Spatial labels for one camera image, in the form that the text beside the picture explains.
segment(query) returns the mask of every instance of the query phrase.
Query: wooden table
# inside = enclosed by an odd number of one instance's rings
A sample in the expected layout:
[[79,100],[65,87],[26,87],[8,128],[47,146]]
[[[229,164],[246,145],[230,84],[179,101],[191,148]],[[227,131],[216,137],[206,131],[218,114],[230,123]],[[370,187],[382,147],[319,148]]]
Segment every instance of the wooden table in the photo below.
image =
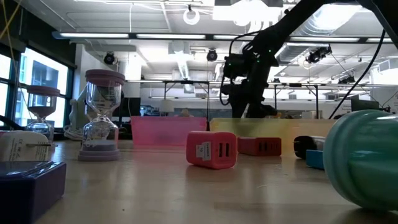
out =
[[292,150],[240,154],[234,168],[209,170],[190,166],[184,151],[135,150],[131,141],[121,141],[113,162],[79,162],[80,143],[57,144],[52,159],[67,163],[65,195],[38,224],[398,223],[395,213],[366,213],[343,199]]

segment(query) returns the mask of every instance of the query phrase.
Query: purple box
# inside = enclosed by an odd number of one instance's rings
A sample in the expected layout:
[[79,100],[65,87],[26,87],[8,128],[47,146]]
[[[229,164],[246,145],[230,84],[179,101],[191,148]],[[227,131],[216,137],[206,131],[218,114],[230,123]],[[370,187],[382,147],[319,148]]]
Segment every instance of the purple box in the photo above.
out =
[[33,223],[65,191],[64,162],[0,162],[1,223]]

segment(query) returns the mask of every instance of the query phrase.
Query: lamp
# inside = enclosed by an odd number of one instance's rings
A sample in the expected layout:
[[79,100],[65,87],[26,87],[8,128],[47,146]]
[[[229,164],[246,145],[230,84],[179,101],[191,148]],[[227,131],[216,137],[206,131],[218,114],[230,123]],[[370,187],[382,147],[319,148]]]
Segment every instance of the lamp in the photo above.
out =
[[161,112],[161,113],[174,113],[173,101],[163,99],[160,102],[159,112]]

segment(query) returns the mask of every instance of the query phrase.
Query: robotic arm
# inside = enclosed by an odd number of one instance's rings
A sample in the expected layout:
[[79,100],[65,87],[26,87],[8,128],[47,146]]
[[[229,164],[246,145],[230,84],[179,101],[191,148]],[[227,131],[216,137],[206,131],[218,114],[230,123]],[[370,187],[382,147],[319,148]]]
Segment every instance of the robotic arm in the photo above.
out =
[[242,117],[248,104],[248,118],[275,115],[276,110],[273,107],[261,102],[264,100],[264,89],[268,87],[269,71],[271,67],[279,66],[274,56],[276,52],[289,35],[324,4],[356,2],[376,15],[398,48],[398,14],[391,10],[398,8],[397,0],[301,0],[277,24],[258,32],[258,35],[243,48],[242,55],[230,54],[226,57],[224,75],[231,80],[237,76],[246,77],[240,85],[234,85],[231,81],[230,85],[221,88],[223,94],[229,95],[233,118]]

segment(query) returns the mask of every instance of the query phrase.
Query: teal cylinder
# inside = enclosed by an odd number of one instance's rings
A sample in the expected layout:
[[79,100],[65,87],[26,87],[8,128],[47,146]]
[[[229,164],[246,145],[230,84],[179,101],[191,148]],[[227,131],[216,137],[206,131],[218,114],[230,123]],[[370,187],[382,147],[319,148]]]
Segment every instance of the teal cylinder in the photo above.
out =
[[345,199],[368,209],[398,210],[398,116],[378,110],[346,114],[323,148],[325,172]]

